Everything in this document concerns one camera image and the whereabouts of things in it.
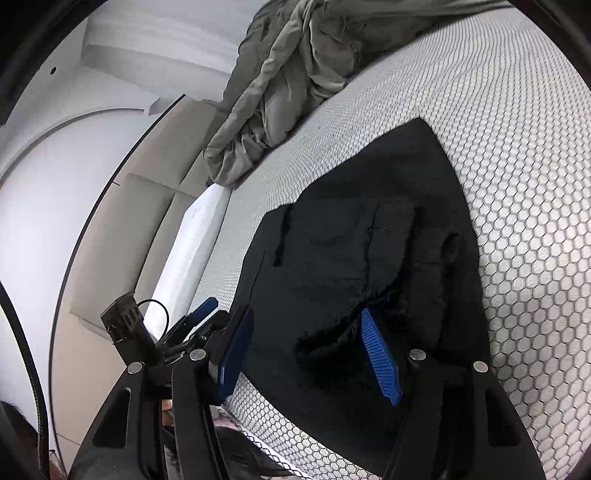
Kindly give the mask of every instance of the white mesh fabric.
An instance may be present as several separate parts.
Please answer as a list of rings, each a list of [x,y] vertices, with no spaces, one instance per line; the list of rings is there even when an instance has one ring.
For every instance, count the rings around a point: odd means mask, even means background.
[[[316,110],[232,193],[192,308],[210,295],[229,308],[265,212],[415,117],[436,133],[470,206],[493,369],[547,478],[564,478],[591,443],[591,93],[515,9],[422,36]],[[245,377],[227,407],[307,475],[369,475],[301,432]]]

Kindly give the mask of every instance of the metal screw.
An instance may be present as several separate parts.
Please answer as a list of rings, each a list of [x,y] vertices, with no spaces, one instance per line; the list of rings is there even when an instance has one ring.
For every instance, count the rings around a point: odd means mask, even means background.
[[[141,372],[143,369],[143,364],[141,362],[133,362],[131,364],[129,364],[129,367],[127,367],[127,371],[130,374],[136,374],[138,372]]]
[[[478,373],[485,374],[488,372],[488,365],[478,360],[477,362],[474,362],[474,370]]]
[[[205,350],[202,350],[200,348],[197,348],[197,349],[193,350],[189,354],[189,358],[191,360],[193,360],[194,362],[197,362],[199,360],[203,360],[206,356],[207,356],[207,353],[205,353]]]
[[[423,352],[420,348],[413,348],[412,350],[410,350],[409,356],[417,362],[420,362],[421,360],[425,360],[427,358],[427,354]]]

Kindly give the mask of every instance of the black garment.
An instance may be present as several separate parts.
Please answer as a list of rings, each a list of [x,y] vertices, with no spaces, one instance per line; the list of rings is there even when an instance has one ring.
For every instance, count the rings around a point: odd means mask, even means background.
[[[361,309],[394,343],[457,364],[489,361],[476,235],[429,126],[396,128],[268,212],[232,308],[245,303],[253,385],[299,428],[381,474],[404,409],[380,392]],[[406,352],[394,350],[400,367]]]

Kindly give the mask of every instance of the person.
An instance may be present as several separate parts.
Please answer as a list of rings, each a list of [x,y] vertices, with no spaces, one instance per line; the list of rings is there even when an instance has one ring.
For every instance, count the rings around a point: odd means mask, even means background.
[[[37,463],[37,431],[27,421],[16,406],[3,401],[2,408],[10,421],[10,424],[17,434],[17,438],[25,451],[25,454],[31,458],[32,462]],[[50,480],[66,480],[66,475],[54,463],[49,462]]]

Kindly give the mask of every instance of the beige headboard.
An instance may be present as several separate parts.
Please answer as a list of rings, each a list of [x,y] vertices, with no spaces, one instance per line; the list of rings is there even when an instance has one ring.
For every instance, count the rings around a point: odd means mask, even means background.
[[[106,336],[100,314],[135,290],[149,298],[187,208],[203,193],[202,149],[215,108],[180,99],[136,146],[101,201],[72,268],[70,312]]]

